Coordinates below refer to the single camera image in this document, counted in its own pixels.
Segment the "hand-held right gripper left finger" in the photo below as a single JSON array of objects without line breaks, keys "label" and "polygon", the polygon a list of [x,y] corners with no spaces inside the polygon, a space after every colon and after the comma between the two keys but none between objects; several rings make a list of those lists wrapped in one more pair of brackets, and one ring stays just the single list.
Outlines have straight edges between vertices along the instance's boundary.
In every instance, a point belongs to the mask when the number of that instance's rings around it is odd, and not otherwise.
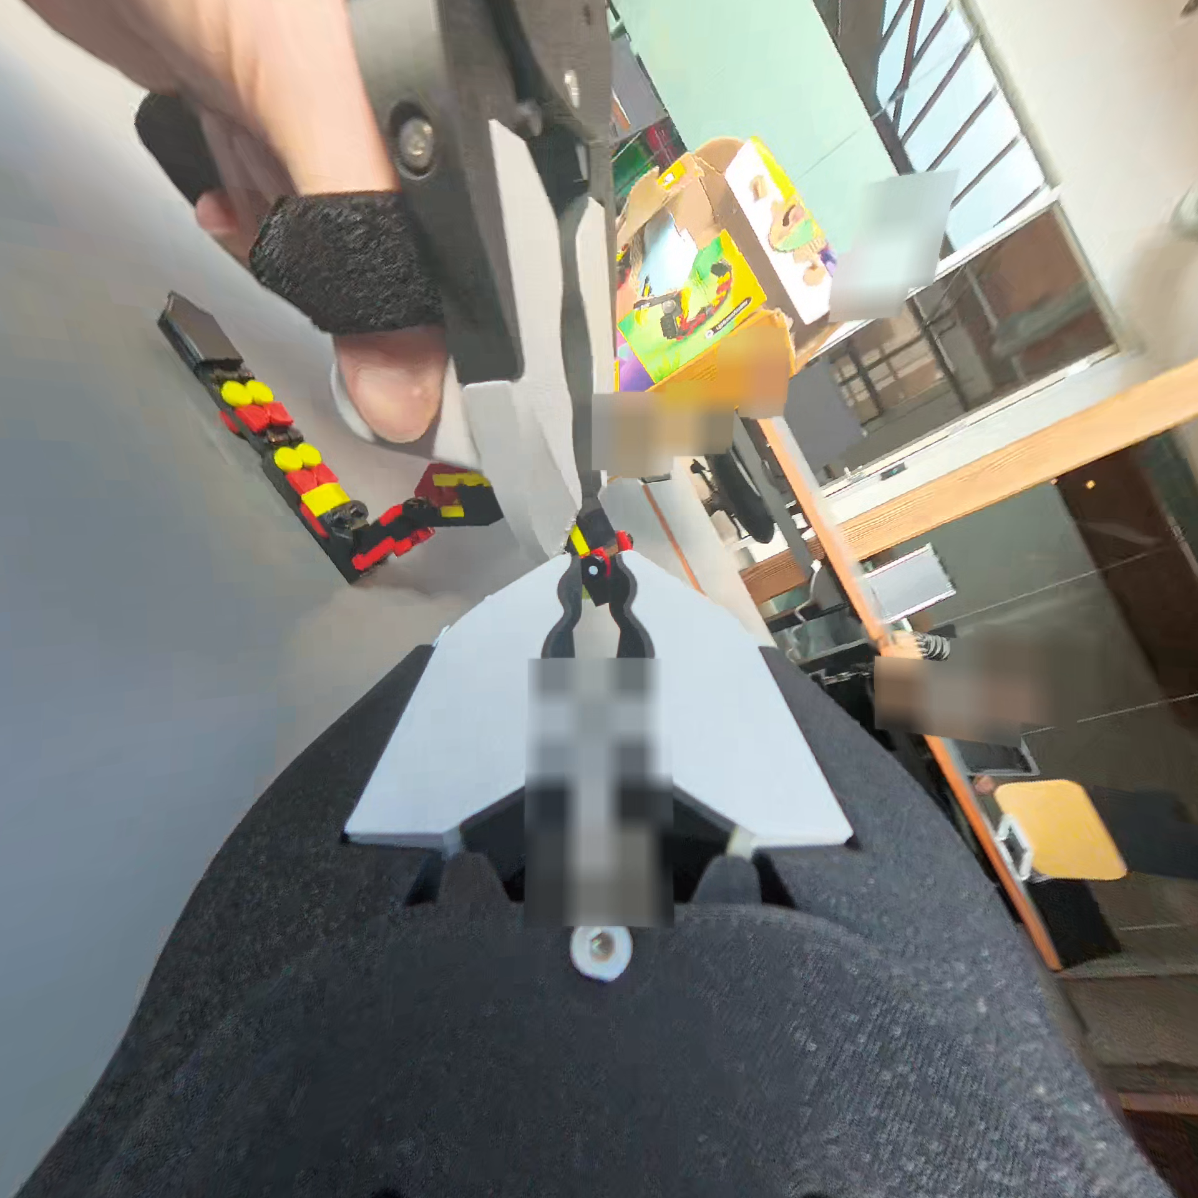
[{"label": "hand-held right gripper left finger", "polygon": [[457,840],[526,777],[528,664],[563,616],[554,557],[486,596],[431,646],[347,818],[350,840]]}]

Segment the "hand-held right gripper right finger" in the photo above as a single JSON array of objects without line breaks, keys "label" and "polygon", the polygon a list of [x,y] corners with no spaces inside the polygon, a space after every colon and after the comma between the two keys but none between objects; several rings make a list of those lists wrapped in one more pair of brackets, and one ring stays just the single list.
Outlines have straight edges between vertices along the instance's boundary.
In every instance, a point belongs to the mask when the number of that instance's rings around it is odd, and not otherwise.
[{"label": "hand-held right gripper right finger", "polygon": [[617,563],[651,640],[675,789],[731,844],[845,844],[851,826],[755,637],[635,550]]}]

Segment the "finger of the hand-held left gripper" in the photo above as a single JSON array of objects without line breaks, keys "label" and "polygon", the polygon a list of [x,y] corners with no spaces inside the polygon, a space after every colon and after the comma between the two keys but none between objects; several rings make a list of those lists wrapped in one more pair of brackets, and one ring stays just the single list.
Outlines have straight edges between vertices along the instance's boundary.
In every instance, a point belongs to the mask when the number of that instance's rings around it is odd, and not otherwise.
[{"label": "finger of the hand-held left gripper", "polygon": [[593,408],[614,391],[611,254],[604,205],[583,195],[567,205],[567,392],[573,418],[573,460],[578,508],[597,502],[601,470],[594,465]]},{"label": "finger of the hand-held left gripper", "polygon": [[518,549],[531,563],[563,553],[581,506],[587,319],[578,281],[584,202],[547,218],[517,217],[513,299],[521,371],[464,383],[479,463]]}]

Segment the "small red black lego assembly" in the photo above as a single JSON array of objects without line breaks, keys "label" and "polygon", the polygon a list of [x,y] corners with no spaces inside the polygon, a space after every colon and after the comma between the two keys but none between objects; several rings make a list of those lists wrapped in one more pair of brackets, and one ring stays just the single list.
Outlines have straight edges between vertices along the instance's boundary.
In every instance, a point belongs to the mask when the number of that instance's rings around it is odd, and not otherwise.
[{"label": "small red black lego assembly", "polygon": [[585,499],[568,533],[566,547],[580,562],[580,585],[594,606],[610,596],[613,562],[634,547],[634,539],[614,526],[598,499]]}]

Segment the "colourful cardboard lego box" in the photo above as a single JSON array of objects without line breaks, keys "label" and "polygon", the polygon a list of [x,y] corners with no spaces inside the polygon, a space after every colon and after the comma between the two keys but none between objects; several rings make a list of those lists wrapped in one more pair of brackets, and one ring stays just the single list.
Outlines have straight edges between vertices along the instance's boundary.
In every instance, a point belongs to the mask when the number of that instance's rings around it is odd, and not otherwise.
[{"label": "colourful cardboard lego box", "polygon": [[832,331],[834,248],[758,137],[710,140],[641,175],[615,249],[620,392],[775,415]]}]

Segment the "long black studded lego strip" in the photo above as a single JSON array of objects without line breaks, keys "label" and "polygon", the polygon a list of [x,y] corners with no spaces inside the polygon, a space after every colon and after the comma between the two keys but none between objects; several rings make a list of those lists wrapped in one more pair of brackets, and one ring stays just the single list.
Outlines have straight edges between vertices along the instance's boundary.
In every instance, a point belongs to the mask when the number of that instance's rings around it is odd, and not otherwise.
[{"label": "long black studded lego strip", "polygon": [[369,512],[305,439],[286,405],[257,379],[215,316],[170,291],[156,319],[172,351],[216,411],[219,423],[259,465],[280,503],[347,582],[367,577]]}]

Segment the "person's left hand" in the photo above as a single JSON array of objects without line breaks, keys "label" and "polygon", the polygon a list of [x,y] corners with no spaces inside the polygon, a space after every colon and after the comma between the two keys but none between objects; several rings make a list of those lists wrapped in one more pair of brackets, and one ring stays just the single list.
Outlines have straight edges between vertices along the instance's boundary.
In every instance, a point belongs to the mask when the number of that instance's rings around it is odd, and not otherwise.
[{"label": "person's left hand", "polygon": [[399,188],[340,1],[29,1],[61,37],[196,114],[219,184],[193,217],[249,268],[285,197]]}]

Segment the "wooden seat chair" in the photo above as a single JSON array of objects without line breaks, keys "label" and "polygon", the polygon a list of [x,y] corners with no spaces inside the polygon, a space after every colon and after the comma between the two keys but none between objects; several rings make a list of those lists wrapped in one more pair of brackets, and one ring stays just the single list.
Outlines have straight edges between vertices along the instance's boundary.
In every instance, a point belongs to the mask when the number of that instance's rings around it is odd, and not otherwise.
[{"label": "wooden seat chair", "polygon": [[1127,876],[1113,837],[1086,790],[1063,780],[996,784],[995,841],[1022,884],[1115,881]]}]

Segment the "white framed window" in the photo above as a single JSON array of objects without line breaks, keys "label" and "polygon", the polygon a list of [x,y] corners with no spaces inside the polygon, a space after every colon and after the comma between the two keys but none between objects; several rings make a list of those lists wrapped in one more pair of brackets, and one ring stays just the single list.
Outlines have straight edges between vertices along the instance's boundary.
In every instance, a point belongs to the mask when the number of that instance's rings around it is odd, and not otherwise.
[{"label": "white framed window", "polygon": [[1052,201],[819,356],[862,429],[832,472],[862,469],[1116,345]]}]

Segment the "light wooden beam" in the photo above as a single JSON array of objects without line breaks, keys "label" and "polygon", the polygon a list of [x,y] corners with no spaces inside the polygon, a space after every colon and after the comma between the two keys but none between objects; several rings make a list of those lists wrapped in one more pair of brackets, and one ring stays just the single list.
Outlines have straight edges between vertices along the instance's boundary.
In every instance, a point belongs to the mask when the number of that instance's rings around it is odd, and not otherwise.
[{"label": "light wooden beam", "polygon": [[931,482],[838,519],[855,560],[914,540],[1196,416],[1196,361],[1163,371]]}]

